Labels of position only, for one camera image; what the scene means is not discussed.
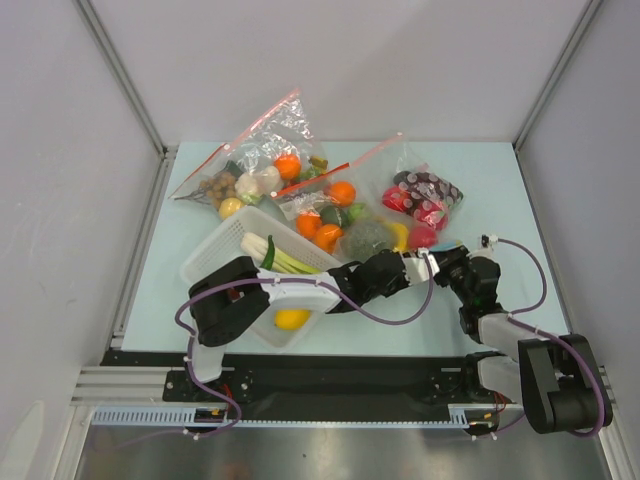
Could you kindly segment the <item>blue zip clear bag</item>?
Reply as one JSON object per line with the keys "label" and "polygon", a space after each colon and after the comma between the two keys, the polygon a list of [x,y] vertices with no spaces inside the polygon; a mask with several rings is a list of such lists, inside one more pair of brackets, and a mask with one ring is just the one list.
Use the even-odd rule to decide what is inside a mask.
{"label": "blue zip clear bag", "polygon": [[361,217],[337,240],[335,256],[342,260],[364,262],[383,250],[406,253],[419,248],[432,248],[442,242],[436,232],[427,226],[409,228],[403,223],[389,222],[381,217]]}

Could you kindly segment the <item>red fake apple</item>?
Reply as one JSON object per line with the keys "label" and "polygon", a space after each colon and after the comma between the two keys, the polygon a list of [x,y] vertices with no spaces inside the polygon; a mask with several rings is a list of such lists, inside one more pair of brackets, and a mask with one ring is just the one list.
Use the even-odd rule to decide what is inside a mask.
{"label": "red fake apple", "polygon": [[418,225],[412,228],[407,240],[409,249],[430,248],[437,243],[437,232],[424,225]]}

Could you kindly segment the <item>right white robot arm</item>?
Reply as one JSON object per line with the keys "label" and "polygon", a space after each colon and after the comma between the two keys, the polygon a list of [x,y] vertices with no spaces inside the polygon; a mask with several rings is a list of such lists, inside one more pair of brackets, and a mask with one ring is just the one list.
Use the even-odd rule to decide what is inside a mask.
{"label": "right white robot arm", "polygon": [[545,298],[511,312],[498,301],[501,267],[491,245],[471,252],[446,245],[430,250],[435,282],[450,288],[461,303],[460,325],[475,342],[496,350],[461,376],[463,393],[484,401],[499,383],[514,376],[507,397],[521,404],[539,434],[568,432],[592,437],[613,420],[613,407],[589,341],[579,334],[556,335],[519,320]]}

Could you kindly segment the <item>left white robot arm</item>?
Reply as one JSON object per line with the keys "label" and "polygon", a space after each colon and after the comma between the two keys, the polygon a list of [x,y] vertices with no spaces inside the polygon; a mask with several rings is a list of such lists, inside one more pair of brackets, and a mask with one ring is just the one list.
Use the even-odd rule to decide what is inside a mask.
{"label": "left white robot arm", "polygon": [[365,262],[351,262],[316,274],[281,274],[258,267],[248,256],[237,257],[197,281],[184,312],[193,325],[187,329],[187,357],[191,370],[185,388],[199,400],[214,397],[220,388],[226,346],[241,337],[266,313],[307,310],[313,314],[357,311],[378,323],[388,321],[363,309],[378,297],[388,298],[411,286],[428,282],[437,269],[424,252],[384,250]]}

